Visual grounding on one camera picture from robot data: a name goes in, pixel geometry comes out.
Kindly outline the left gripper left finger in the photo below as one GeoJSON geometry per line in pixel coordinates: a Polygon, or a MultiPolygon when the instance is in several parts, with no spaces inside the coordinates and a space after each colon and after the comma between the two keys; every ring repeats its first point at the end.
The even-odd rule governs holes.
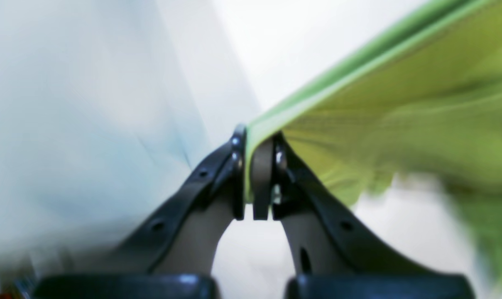
{"type": "Polygon", "coordinates": [[[220,238],[245,213],[245,125],[116,248],[72,274],[42,279],[33,299],[220,299],[220,238]]]}

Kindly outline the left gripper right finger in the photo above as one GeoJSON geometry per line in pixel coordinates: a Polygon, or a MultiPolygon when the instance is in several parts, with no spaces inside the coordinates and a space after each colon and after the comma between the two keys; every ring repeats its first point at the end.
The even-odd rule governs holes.
{"type": "Polygon", "coordinates": [[[296,275],[285,299],[474,299],[462,274],[430,269],[376,236],[333,196],[281,133],[251,160],[253,217],[284,229],[296,275]]]}

